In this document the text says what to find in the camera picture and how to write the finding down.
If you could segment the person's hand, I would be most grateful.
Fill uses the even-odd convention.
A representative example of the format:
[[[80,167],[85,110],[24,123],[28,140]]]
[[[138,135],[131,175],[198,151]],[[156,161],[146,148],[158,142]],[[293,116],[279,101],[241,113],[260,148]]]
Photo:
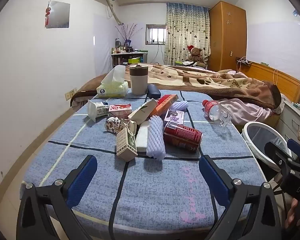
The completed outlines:
[[[288,211],[288,215],[287,215],[287,218],[286,218],[285,223],[284,223],[284,228],[285,229],[288,229],[290,224],[292,224],[293,222],[296,221],[295,211],[296,211],[297,207],[298,207],[298,200],[293,198],[290,210]]]

